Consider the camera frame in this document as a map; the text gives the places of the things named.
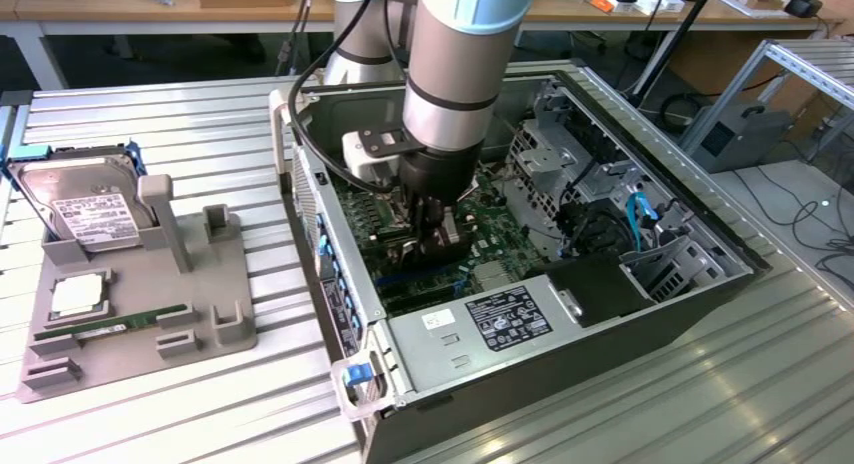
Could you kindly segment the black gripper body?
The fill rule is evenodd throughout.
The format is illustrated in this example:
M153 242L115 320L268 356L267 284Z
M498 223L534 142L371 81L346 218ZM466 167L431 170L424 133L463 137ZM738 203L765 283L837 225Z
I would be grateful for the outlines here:
M440 151L426 147L402 156L399 177L410 197L454 204L468 188L480 157L480 147Z

